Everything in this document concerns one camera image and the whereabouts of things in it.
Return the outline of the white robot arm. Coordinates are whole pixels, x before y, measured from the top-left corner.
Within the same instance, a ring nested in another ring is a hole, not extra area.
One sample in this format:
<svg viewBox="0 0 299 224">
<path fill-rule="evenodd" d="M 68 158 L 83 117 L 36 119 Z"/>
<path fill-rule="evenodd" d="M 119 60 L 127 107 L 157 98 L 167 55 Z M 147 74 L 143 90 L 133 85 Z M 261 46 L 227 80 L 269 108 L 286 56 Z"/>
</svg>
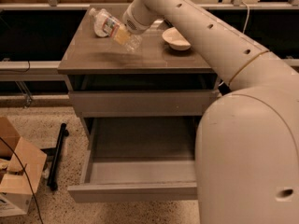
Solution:
<svg viewBox="0 0 299 224">
<path fill-rule="evenodd" d="M 299 74 L 191 0 L 134 0 L 141 34 L 170 21 L 230 88 L 197 128 L 200 224 L 299 224 Z"/>
</svg>

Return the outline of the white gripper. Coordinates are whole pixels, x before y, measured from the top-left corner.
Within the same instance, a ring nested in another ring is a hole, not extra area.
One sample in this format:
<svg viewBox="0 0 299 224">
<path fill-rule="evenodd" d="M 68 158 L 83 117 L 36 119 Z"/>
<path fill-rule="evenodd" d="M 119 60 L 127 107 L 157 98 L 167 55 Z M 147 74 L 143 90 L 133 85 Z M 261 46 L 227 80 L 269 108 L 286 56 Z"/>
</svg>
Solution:
<svg viewBox="0 0 299 224">
<path fill-rule="evenodd" d="M 124 12 L 122 21 L 125 25 L 122 24 L 117 29 L 114 40 L 125 45 L 130 39 L 130 33 L 141 35 L 158 19 L 159 15 L 147 8 L 142 0 L 134 0 Z"/>
</svg>

